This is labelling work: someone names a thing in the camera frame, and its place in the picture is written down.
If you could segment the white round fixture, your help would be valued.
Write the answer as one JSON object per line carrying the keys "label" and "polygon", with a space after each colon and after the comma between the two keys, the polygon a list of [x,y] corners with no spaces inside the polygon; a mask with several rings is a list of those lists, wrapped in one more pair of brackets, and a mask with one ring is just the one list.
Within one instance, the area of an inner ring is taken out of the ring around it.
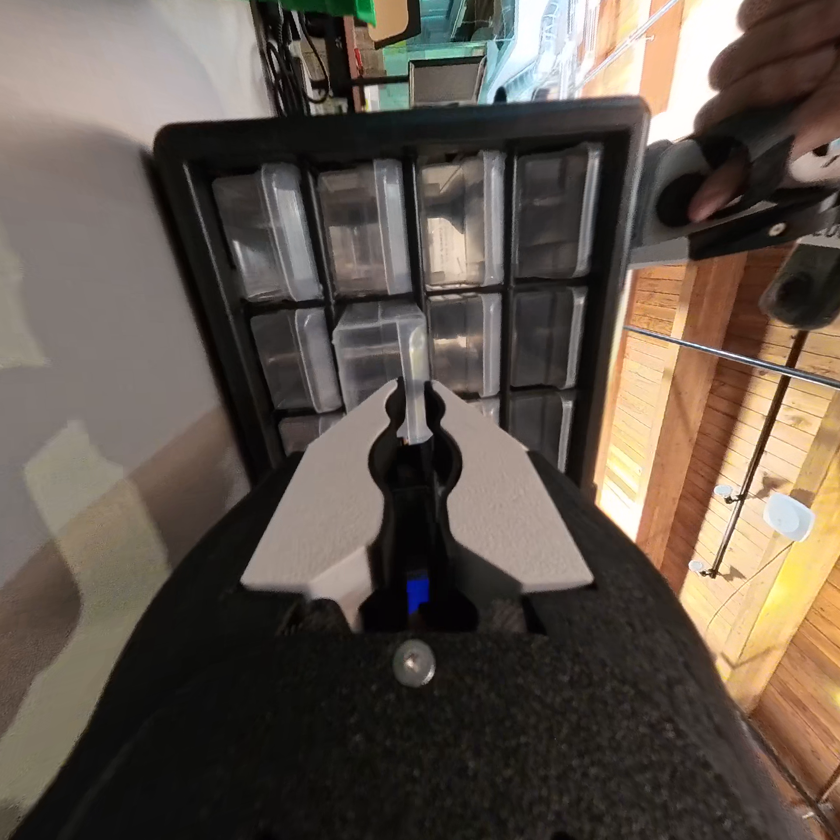
{"label": "white round fixture", "polygon": [[763,521],[786,539],[798,543],[811,535],[816,515],[792,496],[775,491],[766,500]]}

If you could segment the set of clear cabinet drawers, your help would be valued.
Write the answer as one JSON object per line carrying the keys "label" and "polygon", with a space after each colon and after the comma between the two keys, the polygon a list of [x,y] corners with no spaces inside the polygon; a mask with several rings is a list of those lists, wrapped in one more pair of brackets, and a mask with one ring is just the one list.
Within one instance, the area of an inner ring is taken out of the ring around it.
{"label": "set of clear cabinet drawers", "polygon": [[498,150],[408,171],[397,159],[213,183],[256,372],[294,455],[349,411],[333,331],[345,309],[409,301],[430,375],[564,471],[592,264],[601,148]]}

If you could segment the thin metal rod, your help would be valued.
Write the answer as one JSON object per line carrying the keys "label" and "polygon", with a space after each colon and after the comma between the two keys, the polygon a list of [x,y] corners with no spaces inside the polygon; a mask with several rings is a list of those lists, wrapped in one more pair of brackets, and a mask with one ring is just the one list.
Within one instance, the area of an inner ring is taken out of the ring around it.
{"label": "thin metal rod", "polygon": [[696,351],[705,355],[709,355],[720,361],[728,361],[735,364],[740,364],[742,366],[747,366],[757,371],[773,373],[778,376],[786,376],[790,380],[796,380],[798,382],[805,382],[812,385],[818,385],[836,392],[839,391],[839,380],[832,379],[823,374],[818,374],[811,371],[804,371],[790,364],[777,364],[767,360],[753,358],[742,353],[712,348],[704,344],[678,339],[670,335],[664,335],[659,332],[635,327],[633,325],[626,325],[623,328],[623,330],[626,333],[631,333],[642,338],[658,341],[660,343],[666,343],[668,345],[680,349]]}

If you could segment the clear plastic drawer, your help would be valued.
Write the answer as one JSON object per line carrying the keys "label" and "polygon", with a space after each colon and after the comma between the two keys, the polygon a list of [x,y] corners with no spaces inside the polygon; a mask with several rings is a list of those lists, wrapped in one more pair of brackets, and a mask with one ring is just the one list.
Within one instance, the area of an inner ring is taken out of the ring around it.
{"label": "clear plastic drawer", "polygon": [[427,425],[425,386],[431,380],[427,322],[409,301],[349,305],[332,334],[339,383],[350,412],[387,382],[402,379],[405,417],[398,434],[409,445],[432,437]]}

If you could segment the thin black rod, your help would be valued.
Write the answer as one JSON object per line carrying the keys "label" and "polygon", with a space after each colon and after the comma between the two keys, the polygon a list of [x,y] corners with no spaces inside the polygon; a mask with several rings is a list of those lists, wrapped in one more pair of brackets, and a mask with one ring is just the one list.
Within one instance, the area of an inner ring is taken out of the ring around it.
{"label": "thin black rod", "polygon": [[715,559],[712,562],[710,568],[698,572],[698,575],[701,578],[715,580],[719,576],[720,569],[726,557],[730,541],[732,540],[733,533],[735,532],[737,524],[739,523],[740,517],[742,515],[742,510],[744,509],[746,501],[749,498],[750,491],[753,485],[753,480],[760,467],[760,461],[764,455],[765,449],[770,440],[770,436],[772,434],[775,422],[778,418],[779,412],[784,402],[784,397],[788,392],[792,379],[793,376],[787,371],[784,371],[780,374],[779,380],[777,381],[775,390],[773,392],[773,397],[770,403],[770,409],[766,417],[764,418],[763,425],[761,426],[759,432],[758,441],[752,451],[747,471],[741,483],[738,494],[734,497],[732,497],[731,495],[727,496],[728,504],[732,507],[731,516],[722,534],[721,543],[718,546]]}

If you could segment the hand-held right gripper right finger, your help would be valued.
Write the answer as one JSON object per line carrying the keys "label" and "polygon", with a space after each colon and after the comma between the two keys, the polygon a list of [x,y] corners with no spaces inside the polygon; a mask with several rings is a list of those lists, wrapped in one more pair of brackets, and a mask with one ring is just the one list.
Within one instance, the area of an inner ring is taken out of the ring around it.
{"label": "hand-held right gripper right finger", "polygon": [[437,381],[424,387],[431,440],[432,604],[570,592],[593,584],[529,451]]}

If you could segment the grey monitor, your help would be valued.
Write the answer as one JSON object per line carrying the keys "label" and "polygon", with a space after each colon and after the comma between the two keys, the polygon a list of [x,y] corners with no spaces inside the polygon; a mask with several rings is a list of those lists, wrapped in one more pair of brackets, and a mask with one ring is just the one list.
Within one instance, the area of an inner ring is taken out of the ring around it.
{"label": "grey monitor", "polygon": [[410,109],[477,104],[486,66],[485,56],[410,60]]}

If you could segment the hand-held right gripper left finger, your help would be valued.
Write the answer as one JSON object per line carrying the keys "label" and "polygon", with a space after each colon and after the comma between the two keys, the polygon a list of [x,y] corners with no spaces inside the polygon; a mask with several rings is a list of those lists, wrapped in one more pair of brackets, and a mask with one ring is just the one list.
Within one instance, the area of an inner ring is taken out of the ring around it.
{"label": "hand-held right gripper left finger", "polygon": [[329,600],[353,631],[375,588],[371,547],[385,516],[371,452],[391,424],[391,380],[312,441],[271,516],[241,583],[251,592]]}

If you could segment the black drawer cabinet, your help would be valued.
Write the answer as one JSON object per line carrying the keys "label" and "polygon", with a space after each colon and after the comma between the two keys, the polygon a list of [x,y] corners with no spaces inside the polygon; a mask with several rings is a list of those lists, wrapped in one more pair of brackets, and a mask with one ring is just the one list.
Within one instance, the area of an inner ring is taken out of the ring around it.
{"label": "black drawer cabinet", "polygon": [[586,285],[582,357],[570,456],[563,471],[590,497],[602,441],[607,383],[616,344],[649,111],[638,97],[532,104],[426,108],[369,115],[176,123],[154,141],[154,168],[176,241],[189,266],[192,295],[216,366],[248,478],[260,482],[291,455],[279,451],[276,421],[256,372],[256,355],[213,196],[225,175],[290,162],[305,172],[378,159],[413,166],[454,155],[500,151],[512,162],[582,144],[601,148],[591,267]]}

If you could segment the person's left hand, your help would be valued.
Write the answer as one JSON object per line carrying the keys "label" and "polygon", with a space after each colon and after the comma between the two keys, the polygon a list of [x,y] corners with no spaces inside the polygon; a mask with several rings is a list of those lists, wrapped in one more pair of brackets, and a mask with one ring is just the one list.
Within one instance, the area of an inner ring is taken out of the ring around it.
{"label": "person's left hand", "polygon": [[698,111],[694,132],[741,112],[794,103],[790,162],[837,140],[839,2],[743,2],[737,20],[740,36],[711,64],[713,97]]}

